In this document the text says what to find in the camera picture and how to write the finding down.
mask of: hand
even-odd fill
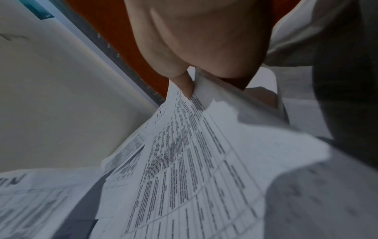
[[[186,97],[199,67],[244,89],[269,44],[268,0],[125,0],[140,52]]]

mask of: orange surface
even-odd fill
[[[156,73],[138,50],[123,0],[66,0],[120,54],[126,64],[162,97],[167,96],[168,79]],[[272,0],[276,23],[300,0]]]

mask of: finger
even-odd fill
[[[189,98],[193,94],[194,83],[187,70],[179,76],[171,77],[170,80],[182,91],[185,97]]]

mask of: wall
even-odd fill
[[[155,107],[56,19],[0,1],[0,172],[97,166]]]

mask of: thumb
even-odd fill
[[[194,83],[186,70],[179,76],[171,77],[170,80],[182,91],[185,97],[189,98],[194,90]]]

